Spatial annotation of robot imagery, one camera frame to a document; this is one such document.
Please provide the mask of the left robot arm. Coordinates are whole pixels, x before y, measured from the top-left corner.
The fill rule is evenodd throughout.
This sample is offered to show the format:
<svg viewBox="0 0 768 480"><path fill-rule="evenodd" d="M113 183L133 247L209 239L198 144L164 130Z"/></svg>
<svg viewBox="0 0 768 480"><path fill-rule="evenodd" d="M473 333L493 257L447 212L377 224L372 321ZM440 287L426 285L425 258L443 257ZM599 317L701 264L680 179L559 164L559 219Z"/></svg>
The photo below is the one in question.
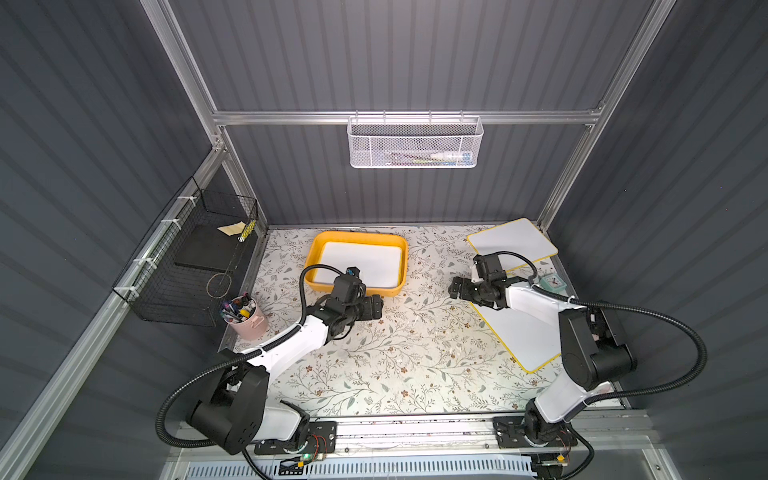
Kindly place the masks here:
<svg viewBox="0 0 768 480"><path fill-rule="evenodd" d="M271 386L305 356L342 339L355 323L381 319L383 305L379 295L350 304L322 297L290 329L254 349L252 358L205 376L187 423L231 455L253 442L290 449L303 446L309 436L309 414L272 398Z"/></svg>

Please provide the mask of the yellow plastic storage box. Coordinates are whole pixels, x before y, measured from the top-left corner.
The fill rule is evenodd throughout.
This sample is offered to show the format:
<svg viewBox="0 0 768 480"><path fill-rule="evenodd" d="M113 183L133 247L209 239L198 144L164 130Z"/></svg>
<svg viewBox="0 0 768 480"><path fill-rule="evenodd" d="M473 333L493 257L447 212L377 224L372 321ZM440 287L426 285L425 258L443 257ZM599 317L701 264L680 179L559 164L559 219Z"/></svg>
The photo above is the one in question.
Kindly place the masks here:
<svg viewBox="0 0 768 480"><path fill-rule="evenodd" d="M325 231L319 233L313 240L305 265L315 265L313 261L318 260L323 246L328 242L348 242L348 243L362 243L370 245L386 245L396 246L403 250L402 254L402 266L403 266L403 279L398 287L394 289L379 289L379 288L367 288L369 295L378 294L382 297L396 297L403 290L408 270L408 243L402 236L393 234L380 234L380 233L368 233L368 232L354 232L354 231Z"/></svg>

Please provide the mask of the whiteboard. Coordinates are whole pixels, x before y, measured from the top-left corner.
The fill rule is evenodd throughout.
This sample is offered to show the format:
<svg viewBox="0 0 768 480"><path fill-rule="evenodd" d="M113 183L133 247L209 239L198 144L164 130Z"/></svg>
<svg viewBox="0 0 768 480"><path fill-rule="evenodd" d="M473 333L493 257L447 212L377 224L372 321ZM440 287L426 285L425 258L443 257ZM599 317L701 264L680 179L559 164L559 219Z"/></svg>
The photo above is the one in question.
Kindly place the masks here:
<svg viewBox="0 0 768 480"><path fill-rule="evenodd" d="M561 354L559 313L568 304L543 295L526 280L508 285L502 295L504 309L473 308L521 367L533 373Z"/></svg>
<svg viewBox="0 0 768 480"><path fill-rule="evenodd" d="M342 273L356 267L368 288L394 289L403 279L402 254L396 246L328 242L313 264L325 264Z"/></svg>
<svg viewBox="0 0 768 480"><path fill-rule="evenodd" d="M518 253L532 263L559 253L557 247L529 219L520 218L467 236L473 250L480 255L499 251Z"/></svg>

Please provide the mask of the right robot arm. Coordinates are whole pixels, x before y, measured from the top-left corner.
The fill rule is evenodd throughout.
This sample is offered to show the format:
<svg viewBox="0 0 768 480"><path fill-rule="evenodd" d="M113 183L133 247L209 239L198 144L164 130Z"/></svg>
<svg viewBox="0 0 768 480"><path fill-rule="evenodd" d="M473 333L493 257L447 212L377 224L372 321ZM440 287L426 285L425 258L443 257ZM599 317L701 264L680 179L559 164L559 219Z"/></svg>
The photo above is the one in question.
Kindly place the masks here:
<svg viewBox="0 0 768 480"><path fill-rule="evenodd" d="M611 323L599 307L579 305L518 277L492 283L456 277L448 292L453 299L493 311L516 311L555 327L563 372L528 402L519 427L533 446L553 442L589 400L609 393L611 382L637 367L623 328Z"/></svg>

